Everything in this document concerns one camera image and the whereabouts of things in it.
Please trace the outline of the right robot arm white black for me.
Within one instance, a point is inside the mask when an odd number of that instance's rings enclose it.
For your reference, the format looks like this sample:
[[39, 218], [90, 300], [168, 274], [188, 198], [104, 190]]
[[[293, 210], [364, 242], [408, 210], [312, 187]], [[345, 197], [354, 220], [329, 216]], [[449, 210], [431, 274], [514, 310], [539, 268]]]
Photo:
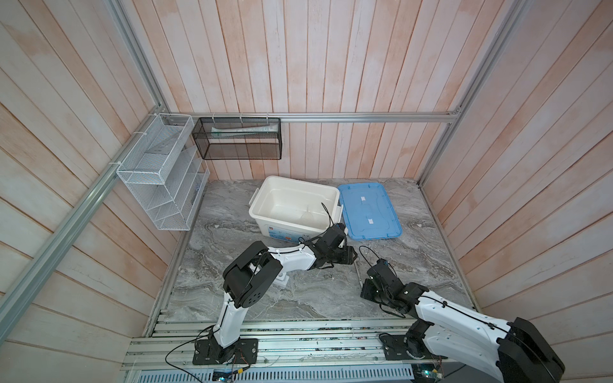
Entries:
[[368, 271], [362, 298], [414, 318], [402, 348], [413, 358], [451, 358], [499, 382], [559, 382], [566, 367], [528, 320], [496, 319], [403, 283], [384, 259]]

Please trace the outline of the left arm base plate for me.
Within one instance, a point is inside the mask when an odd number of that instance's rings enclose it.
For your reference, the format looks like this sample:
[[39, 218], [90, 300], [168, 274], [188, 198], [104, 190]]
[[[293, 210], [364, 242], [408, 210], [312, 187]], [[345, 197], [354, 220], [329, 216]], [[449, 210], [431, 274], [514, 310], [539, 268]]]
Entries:
[[239, 338], [228, 347], [220, 346], [215, 338], [196, 341], [193, 365], [222, 365], [225, 363], [255, 364], [259, 340]]

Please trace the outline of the white plastic storage bin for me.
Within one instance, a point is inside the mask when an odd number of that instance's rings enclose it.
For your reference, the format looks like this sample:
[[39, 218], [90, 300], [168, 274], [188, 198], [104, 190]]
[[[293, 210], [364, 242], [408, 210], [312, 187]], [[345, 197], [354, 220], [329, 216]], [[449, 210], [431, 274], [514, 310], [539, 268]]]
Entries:
[[[343, 216], [338, 188], [269, 176], [249, 201], [249, 215], [266, 237], [297, 243], [320, 235]], [[299, 223], [304, 212], [316, 219], [316, 226]]]

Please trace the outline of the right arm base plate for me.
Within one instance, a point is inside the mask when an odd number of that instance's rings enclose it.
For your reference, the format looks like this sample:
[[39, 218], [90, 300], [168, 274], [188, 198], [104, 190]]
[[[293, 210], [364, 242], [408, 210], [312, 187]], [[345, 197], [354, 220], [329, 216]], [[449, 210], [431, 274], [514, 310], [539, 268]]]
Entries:
[[381, 333], [378, 339], [388, 361], [421, 360], [428, 355], [423, 342], [415, 337]]

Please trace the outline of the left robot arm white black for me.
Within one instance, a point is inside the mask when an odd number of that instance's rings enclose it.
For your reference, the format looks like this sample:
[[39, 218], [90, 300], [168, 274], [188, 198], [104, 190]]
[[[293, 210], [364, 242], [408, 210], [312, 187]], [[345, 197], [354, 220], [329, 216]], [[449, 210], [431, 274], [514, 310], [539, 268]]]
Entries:
[[357, 258], [346, 244], [346, 227], [334, 223], [322, 234], [303, 239], [294, 247], [268, 247], [261, 241], [251, 244], [223, 272], [223, 306], [211, 336], [222, 349], [239, 340], [247, 311], [275, 283], [285, 285], [288, 274], [351, 265]]

